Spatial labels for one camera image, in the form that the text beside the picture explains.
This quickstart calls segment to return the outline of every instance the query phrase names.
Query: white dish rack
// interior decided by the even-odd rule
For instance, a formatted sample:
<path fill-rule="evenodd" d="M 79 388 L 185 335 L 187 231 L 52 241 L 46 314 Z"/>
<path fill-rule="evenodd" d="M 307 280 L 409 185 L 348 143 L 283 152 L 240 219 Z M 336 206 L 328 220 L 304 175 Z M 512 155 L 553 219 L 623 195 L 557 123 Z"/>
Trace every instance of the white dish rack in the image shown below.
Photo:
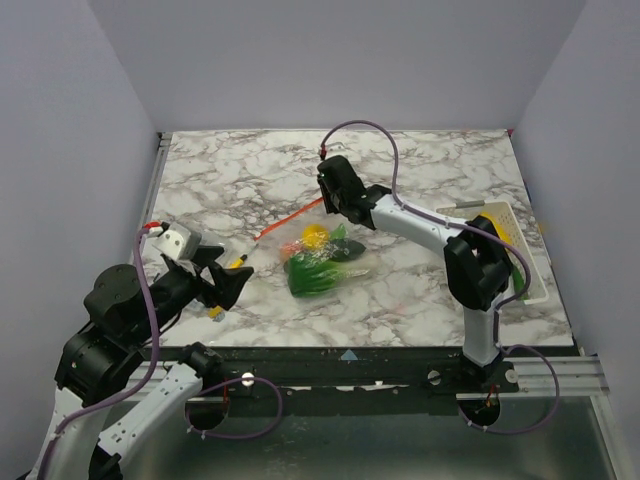
<path fill-rule="evenodd" d="M 527 292 L 527 298 L 522 301 L 525 305 L 533 305 L 545 302 L 549 299 L 549 292 L 540 276 L 536 262 L 531 255 L 529 245 L 518 225 L 513 209 L 509 202 L 504 200 L 479 200 L 476 202 L 462 202 L 453 205 L 444 205 L 436 209 L 436 212 L 449 217 L 473 220 L 481 213 L 488 213 L 500 224 L 505 233 L 511 238 L 511 244 L 524 256 L 531 270 L 531 286 Z M 524 270 L 520 262 L 509 253 L 513 265 L 518 269 L 524 279 Z M 509 290 L 513 291 L 513 280 L 509 282 Z"/>

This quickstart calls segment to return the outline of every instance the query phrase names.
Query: white panel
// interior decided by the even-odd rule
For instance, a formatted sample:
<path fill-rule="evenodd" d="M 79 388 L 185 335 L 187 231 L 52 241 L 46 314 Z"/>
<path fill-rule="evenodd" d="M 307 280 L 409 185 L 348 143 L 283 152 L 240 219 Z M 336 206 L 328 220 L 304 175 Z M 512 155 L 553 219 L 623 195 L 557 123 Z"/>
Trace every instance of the white panel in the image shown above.
<path fill-rule="evenodd" d="M 584 0 L 91 0 L 162 130 L 515 126 Z"/>
<path fill-rule="evenodd" d="M 640 2 L 590 0 L 514 136 L 578 340 L 640 467 Z"/>
<path fill-rule="evenodd" d="M 0 10 L 0 476 L 16 478 L 84 296 L 128 258 L 158 138 L 85 0 Z"/>

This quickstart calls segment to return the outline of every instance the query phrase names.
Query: screw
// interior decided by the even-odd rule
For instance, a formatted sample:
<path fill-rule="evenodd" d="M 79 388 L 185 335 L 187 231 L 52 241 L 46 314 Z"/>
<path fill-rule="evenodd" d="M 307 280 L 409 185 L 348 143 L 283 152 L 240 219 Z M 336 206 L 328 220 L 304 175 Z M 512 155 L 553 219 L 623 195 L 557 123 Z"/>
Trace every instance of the screw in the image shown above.
<path fill-rule="evenodd" d="M 513 369 L 509 369 L 504 372 L 504 378 L 507 379 L 509 383 L 517 383 L 518 382 L 518 372 Z"/>
<path fill-rule="evenodd" d="M 242 385 L 244 385 L 245 387 L 249 388 L 250 386 L 253 385 L 253 380 L 250 380 L 251 378 L 253 378 L 253 373 L 251 372 L 245 372 L 242 374 L 242 378 L 246 378 L 247 380 L 243 380 L 242 381 Z"/>
<path fill-rule="evenodd" d="M 440 378 L 440 372 L 436 370 L 431 370 L 427 374 L 427 379 L 429 380 L 429 383 L 431 383 L 431 385 L 440 385 L 440 382 L 442 381 L 442 379 Z"/>

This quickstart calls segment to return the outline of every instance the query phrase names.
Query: marble countertop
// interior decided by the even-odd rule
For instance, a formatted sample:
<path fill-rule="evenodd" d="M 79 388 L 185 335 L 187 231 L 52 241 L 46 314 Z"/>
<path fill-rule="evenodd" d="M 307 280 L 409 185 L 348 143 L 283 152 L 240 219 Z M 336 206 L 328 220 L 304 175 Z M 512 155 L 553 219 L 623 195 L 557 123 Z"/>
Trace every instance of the marble countertop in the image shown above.
<path fill-rule="evenodd" d="M 224 237 L 237 255 L 263 228 L 319 197 L 317 150 L 325 131 L 203 131 L 173 135 L 153 219 L 184 221 Z M 538 305 L 504 307 L 504 344 L 571 345 L 573 340 L 544 242 L 505 131 L 394 132 L 400 148 L 400 193 L 435 209 L 459 201 L 507 200 L 549 291 Z M 391 182 L 388 140 L 371 131 L 342 131 L 339 142 L 365 185 Z M 322 207 L 305 223 L 341 223 Z M 288 225 L 283 228 L 294 228 Z M 247 265 L 256 273 L 237 305 L 216 321 L 196 303 L 162 338 L 164 346 L 460 346 L 462 308 L 433 253 L 380 231 L 349 225 L 378 259 L 373 275 L 326 296 L 295 299 L 278 246 L 266 236 Z M 163 271 L 155 249 L 143 257 L 151 280 Z"/>

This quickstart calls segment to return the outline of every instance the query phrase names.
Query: purple cable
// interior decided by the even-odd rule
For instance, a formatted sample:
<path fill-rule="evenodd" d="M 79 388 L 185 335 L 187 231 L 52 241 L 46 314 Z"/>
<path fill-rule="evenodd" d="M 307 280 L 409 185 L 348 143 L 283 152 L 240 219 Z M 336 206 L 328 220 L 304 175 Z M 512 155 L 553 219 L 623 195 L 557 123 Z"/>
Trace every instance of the purple cable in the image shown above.
<path fill-rule="evenodd" d="M 261 437 L 262 435 L 265 435 L 265 434 L 269 433 L 276 426 L 278 426 L 278 424 L 280 423 L 280 420 L 282 419 L 282 394 L 278 390 L 278 387 L 276 387 L 272 382 L 270 382 L 266 378 L 260 378 L 260 377 L 233 378 L 231 380 L 227 380 L 225 382 L 222 382 L 222 383 L 219 383 L 217 385 L 214 385 L 213 387 L 206 388 L 203 391 L 201 391 L 199 393 L 199 395 L 205 395 L 207 393 L 213 392 L 214 390 L 218 390 L 218 389 L 224 388 L 224 387 L 226 387 L 228 385 L 233 385 L 235 383 L 244 382 L 244 381 L 255 381 L 255 382 L 259 382 L 259 383 L 264 383 L 264 384 L 268 385 L 269 387 L 271 387 L 271 389 L 274 392 L 276 392 L 276 397 L 278 399 L 278 411 L 276 412 L 275 418 L 273 419 L 273 421 L 269 425 L 267 425 L 262 430 L 259 430 L 257 432 L 246 433 L 246 434 L 242 434 L 242 435 L 229 435 L 229 434 L 226 434 L 226 433 L 215 433 L 215 432 L 210 432 L 210 431 L 207 431 L 207 430 L 198 430 L 197 428 L 195 428 L 191 424 L 191 417 L 190 417 L 189 410 L 185 409 L 185 419 L 187 420 L 187 423 L 189 424 L 189 431 L 194 431 L 196 433 L 199 433 L 201 435 L 205 435 L 207 437 L 222 438 L 224 440 L 252 440 L 254 438 L 258 438 L 258 437 Z"/>
<path fill-rule="evenodd" d="M 467 425 L 470 426 L 471 428 L 475 428 L 476 430 L 480 430 L 481 432 L 493 433 L 494 435 L 520 435 L 521 433 L 533 432 L 534 430 L 537 430 L 538 428 L 543 427 L 544 425 L 549 423 L 549 420 L 551 420 L 551 418 L 558 411 L 558 407 L 560 406 L 560 381 L 558 380 L 558 374 L 553 368 L 553 365 L 551 365 L 551 362 L 544 355 L 538 352 L 535 348 L 531 348 L 528 345 L 513 345 L 507 348 L 506 350 L 503 349 L 502 352 L 504 353 L 505 357 L 508 357 L 511 354 L 511 352 L 519 348 L 527 350 L 533 353 L 534 355 L 540 357 L 540 359 L 547 365 L 547 367 L 549 367 L 549 371 L 551 372 L 551 376 L 553 377 L 553 383 L 555 384 L 555 387 L 556 387 L 556 396 L 553 402 L 553 406 L 551 407 L 551 410 L 549 410 L 549 413 L 547 413 L 547 415 L 542 420 L 540 420 L 538 423 L 531 425 L 529 427 L 518 428 L 515 430 L 500 430 L 498 428 L 483 427 L 481 425 L 478 425 L 477 423 L 473 423 L 471 420 L 469 420 L 469 417 L 467 417 L 465 413 L 462 411 L 462 409 L 458 406 L 458 412 L 460 413 L 460 416 L 462 416 L 464 421 L 467 422 Z"/>
<path fill-rule="evenodd" d="M 149 368 L 147 372 L 144 374 L 144 377 L 140 379 L 140 381 L 132 387 L 130 390 L 126 392 L 119 392 L 115 395 L 110 396 L 109 398 L 105 398 L 101 402 L 96 403 L 95 405 L 91 405 L 87 408 L 83 408 L 82 410 L 78 410 L 75 413 L 72 413 L 68 417 L 64 418 L 54 430 L 55 436 L 49 441 L 47 448 L 42 456 L 42 461 L 40 462 L 40 469 L 38 470 L 38 480 L 44 480 L 46 478 L 46 470 L 47 465 L 51 459 L 53 454 L 53 449 L 58 441 L 58 438 L 63 434 L 64 429 L 69 426 L 71 422 L 77 420 L 80 417 L 84 417 L 85 415 L 89 415 L 90 413 L 97 412 L 98 410 L 102 410 L 103 408 L 112 407 L 115 404 L 126 400 L 138 393 L 142 387 L 144 387 L 147 382 L 151 379 L 153 372 L 156 370 L 156 365 L 158 364 L 158 359 L 160 358 L 160 331 L 158 328 L 158 319 L 156 317 L 156 309 L 153 304 L 153 299 L 151 298 L 151 291 L 149 290 L 149 284 L 147 283 L 147 278 L 144 274 L 144 267 L 142 265 L 142 254 L 140 252 L 140 243 L 142 242 L 142 238 L 149 232 L 149 229 L 143 228 L 141 229 L 135 237 L 135 243 L 133 247 L 133 264 L 136 267 L 136 273 L 138 275 L 138 282 L 140 283 L 140 289 L 142 290 L 142 296 L 144 297 L 144 303 L 147 307 L 147 314 L 149 316 L 149 325 L 151 327 L 151 359 L 149 360 Z"/>
<path fill-rule="evenodd" d="M 395 202 L 400 207 L 402 207 L 403 209 L 407 210 L 408 212 L 413 213 L 414 215 L 417 215 L 417 216 L 419 216 L 421 218 L 424 218 L 425 220 L 429 220 L 429 221 L 437 223 L 439 225 L 447 226 L 447 222 L 445 222 L 441 218 L 436 217 L 434 215 L 430 215 L 429 213 L 424 212 L 424 211 L 420 210 L 417 207 L 414 207 L 414 206 L 412 206 L 410 204 L 407 204 L 406 202 L 404 202 L 402 200 L 402 198 L 400 198 L 400 195 L 398 195 L 398 169 L 400 168 L 400 152 L 398 151 L 398 145 L 396 144 L 396 141 L 393 139 L 393 136 L 383 126 L 378 125 L 377 123 L 371 122 L 369 120 L 349 120 L 348 122 L 343 122 L 343 123 L 333 127 L 324 136 L 324 138 L 322 139 L 322 142 L 320 143 L 321 151 L 325 151 L 326 152 L 325 145 L 326 145 L 327 141 L 329 140 L 329 138 L 331 137 L 331 135 L 333 135 L 335 132 L 337 132 L 338 130 L 340 130 L 340 129 L 344 128 L 344 127 L 347 127 L 349 125 L 358 125 L 358 124 L 368 125 L 370 127 L 375 128 L 376 130 L 379 130 L 380 132 L 382 132 L 389 139 L 389 142 L 391 143 L 391 147 L 393 148 L 393 176 L 391 177 L 391 195 L 392 195 L 393 199 L 395 200 Z M 499 333 L 499 325 L 500 325 L 500 308 L 502 308 L 504 305 L 506 305 L 509 302 L 517 300 L 518 298 L 520 298 L 522 295 L 524 295 L 527 292 L 527 290 L 531 286 L 531 269 L 529 268 L 529 265 L 527 264 L 527 261 L 525 260 L 524 256 L 518 251 L 518 249 L 515 248 L 513 245 L 510 245 L 507 242 L 501 240 L 500 238 L 498 238 L 498 237 L 496 237 L 494 235 L 491 235 L 488 232 L 480 230 L 479 228 L 472 227 L 471 225 L 467 225 L 466 223 L 449 223 L 448 225 L 451 226 L 451 227 L 454 227 L 454 228 L 459 228 L 461 230 L 466 230 L 468 232 L 473 232 L 473 233 L 475 233 L 477 235 L 480 235 L 482 237 L 485 237 L 485 238 L 487 238 L 487 239 L 489 239 L 489 240 L 491 240 L 493 242 L 496 242 L 498 245 L 500 245 L 503 248 L 506 248 L 507 250 L 509 250 L 518 259 L 518 261 L 522 265 L 522 269 L 524 270 L 524 277 L 525 277 L 524 286 L 518 292 L 515 292 L 510 297 L 507 297 L 507 298 L 503 299 L 502 301 L 498 302 L 498 304 L 496 304 L 496 307 L 495 307 L 495 310 L 494 310 L 494 314 L 493 314 L 493 336 L 494 336 L 494 339 L 496 340 L 496 343 L 498 343 L 498 341 L 499 341 L 498 333 Z M 532 425 L 531 427 L 520 429 L 520 430 L 514 430 L 513 431 L 514 434 L 527 433 L 527 432 L 530 432 L 532 430 L 535 430 L 535 429 L 545 425 L 551 419 L 551 417 L 553 417 L 553 415 L 556 413 L 556 410 L 558 409 L 558 405 L 560 403 L 560 384 L 558 382 L 558 376 L 556 375 L 556 372 L 553 369 L 553 366 L 551 365 L 551 363 L 540 352 L 538 352 L 534 348 L 528 347 L 526 345 L 514 345 L 514 346 L 510 347 L 507 350 L 504 350 L 502 348 L 501 348 L 501 350 L 505 355 L 508 355 L 508 354 L 511 353 L 512 350 L 517 349 L 517 348 L 524 348 L 524 349 L 534 353 L 535 355 L 540 357 L 543 362 L 545 362 L 547 364 L 547 366 L 549 367 L 549 370 L 551 371 L 551 376 L 553 377 L 553 380 L 554 380 L 554 382 L 556 384 L 556 400 L 555 400 L 553 408 L 549 412 L 549 415 L 547 415 L 543 420 L 541 420 L 540 422 L 536 423 L 535 425 Z M 484 430 L 483 427 L 481 427 L 479 425 L 476 425 L 474 423 L 471 423 L 471 426 L 479 428 L 480 430 Z M 509 432 L 494 431 L 492 433 L 500 433 L 501 435 L 506 435 Z"/>

